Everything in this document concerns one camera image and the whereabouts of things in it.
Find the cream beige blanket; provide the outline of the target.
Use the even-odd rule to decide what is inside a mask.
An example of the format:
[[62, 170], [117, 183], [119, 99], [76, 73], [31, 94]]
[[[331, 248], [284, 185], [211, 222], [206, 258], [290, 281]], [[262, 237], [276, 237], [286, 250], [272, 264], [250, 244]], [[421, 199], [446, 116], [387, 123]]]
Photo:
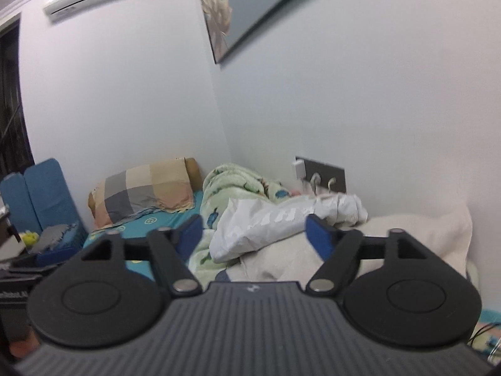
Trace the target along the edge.
[[[467, 273], [467, 255], [473, 225], [467, 206], [460, 206], [438, 218], [412, 214], [373, 217], [358, 226], [364, 235], [358, 275], [380, 268], [385, 262], [385, 246], [390, 230], [398, 228], [443, 259], [459, 274]], [[323, 259], [305, 232], [272, 243], [240, 257], [227, 272], [233, 282], [298, 282], [305, 287], [322, 266]]]

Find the blue covered chair right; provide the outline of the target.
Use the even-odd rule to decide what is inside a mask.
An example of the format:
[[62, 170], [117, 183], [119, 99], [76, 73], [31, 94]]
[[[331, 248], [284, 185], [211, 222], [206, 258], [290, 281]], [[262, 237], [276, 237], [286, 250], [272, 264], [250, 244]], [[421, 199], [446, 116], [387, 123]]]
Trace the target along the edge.
[[78, 226], [70, 247], [34, 254], [36, 267], [61, 264], [77, 254], [87, 239], [87, 230], [70, 195], [63, 171], [59, 162], [51, 158], [28, 168], [24, 177], [42, 232], [47, 227], [60, 224], [75, 223]]

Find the black wall socket panel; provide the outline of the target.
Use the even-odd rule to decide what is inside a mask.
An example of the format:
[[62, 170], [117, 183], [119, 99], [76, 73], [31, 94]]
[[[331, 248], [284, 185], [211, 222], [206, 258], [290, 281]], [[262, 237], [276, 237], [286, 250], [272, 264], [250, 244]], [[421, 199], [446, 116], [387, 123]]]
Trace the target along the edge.
[[296, 156], [292, 165], [296, 179], [307, 182], [314, 193], [319, 188], [346, 193], [346, 173], [343, 168], [300, 156]]

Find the white plastic bag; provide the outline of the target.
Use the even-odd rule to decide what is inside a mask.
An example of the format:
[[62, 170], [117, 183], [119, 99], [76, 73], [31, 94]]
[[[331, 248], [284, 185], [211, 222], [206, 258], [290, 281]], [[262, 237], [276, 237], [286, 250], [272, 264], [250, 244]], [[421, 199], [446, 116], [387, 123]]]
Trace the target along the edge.
[[305, 230], [310, 214], [325, 218], [330, 225], [355, 226], [369, 218], [358, 196], [349, 194], [301, 195], [276, 205], [239, 200], [236, 206], [223, 213], [221, 226], [212, 238], [213, 261], [231, 261], [290, 238]]

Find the grey folded cloth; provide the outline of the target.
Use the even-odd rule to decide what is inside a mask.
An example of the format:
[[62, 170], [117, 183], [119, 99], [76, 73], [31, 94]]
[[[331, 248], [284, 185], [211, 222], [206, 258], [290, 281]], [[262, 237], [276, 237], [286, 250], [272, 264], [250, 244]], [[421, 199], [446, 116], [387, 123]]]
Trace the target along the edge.
[[48, 250], [70, 247], [74, 242], [75, 232], [77, 229], [78, 226], [75, 223], [70, 225], [60, 224], [47, 227], [43, 230], [37, 242], [31, 246], [29, 253], [34, 255]]

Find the plaid checkered pillow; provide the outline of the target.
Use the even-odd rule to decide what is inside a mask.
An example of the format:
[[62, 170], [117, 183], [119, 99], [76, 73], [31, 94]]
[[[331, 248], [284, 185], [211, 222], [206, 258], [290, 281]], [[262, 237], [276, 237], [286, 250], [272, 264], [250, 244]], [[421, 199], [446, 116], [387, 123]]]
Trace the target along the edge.
[[151, 211], [185, 212], [194, 208], [202, 175], [193, 158], [140, 165], [105, 178], [89, 193], [93, 225], [103, 229]]

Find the blue covered chair left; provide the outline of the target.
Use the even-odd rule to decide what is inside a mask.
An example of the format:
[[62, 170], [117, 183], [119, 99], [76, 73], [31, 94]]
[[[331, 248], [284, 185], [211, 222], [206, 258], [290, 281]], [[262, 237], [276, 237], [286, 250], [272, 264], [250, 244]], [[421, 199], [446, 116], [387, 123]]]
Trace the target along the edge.
[[5, 177], [1, 181], [1, 197], [18, 232], [42, 232], [23, 175], [17, 172]]

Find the green patterned fleece blanket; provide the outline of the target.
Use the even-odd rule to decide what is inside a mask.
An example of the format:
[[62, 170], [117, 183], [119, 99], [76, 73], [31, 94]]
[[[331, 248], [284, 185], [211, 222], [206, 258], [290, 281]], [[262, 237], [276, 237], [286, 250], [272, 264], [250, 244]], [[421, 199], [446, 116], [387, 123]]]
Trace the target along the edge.
[[239, 200], [259, 200], [276, 205], [296, 194], [281, 182], [232, 163], [213, 169], [205, 178], [202, 190], [199, 214], [204, 221], [204, 231], [201, 241], [189, 258], [188, 266], [205, 287], [216, 279], [217, 274], [232, 265], [232, 262], [216, 263], [210, 252], [210, 244], [221, 226], [223, 213], [236, 206]]

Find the yellow green plush toy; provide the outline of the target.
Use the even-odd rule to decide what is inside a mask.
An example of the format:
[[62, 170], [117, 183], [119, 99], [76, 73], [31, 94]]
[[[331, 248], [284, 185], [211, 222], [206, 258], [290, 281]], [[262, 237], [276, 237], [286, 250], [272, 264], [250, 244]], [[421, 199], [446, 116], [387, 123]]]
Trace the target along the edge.
[[26, 248], [31, 248], [38, 242], [40, 235], [37, 232], [26, 231], [26, 232], [21, 232], [19, 234], [19, 237], [25, 244]]

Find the blue covered chair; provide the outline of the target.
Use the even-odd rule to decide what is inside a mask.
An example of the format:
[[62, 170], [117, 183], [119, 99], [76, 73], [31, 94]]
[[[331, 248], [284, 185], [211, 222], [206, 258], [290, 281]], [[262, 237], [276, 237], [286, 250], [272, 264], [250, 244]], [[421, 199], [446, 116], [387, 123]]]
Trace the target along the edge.
[[77, 254], [87, 239], [87, 230], [70, 195], [63, 171], [59, 162], [51, 158], [28, 168], [24, 177], [42, 232], [47, 227], [60, 224], [75, 223], [78, 226], [70, 247], [34, 254], [36, 267], [61, 264]]
[[5, 177], [1, 181], [1, 197], [18, 232], [42, 232], [23, 175], [17, 172]]

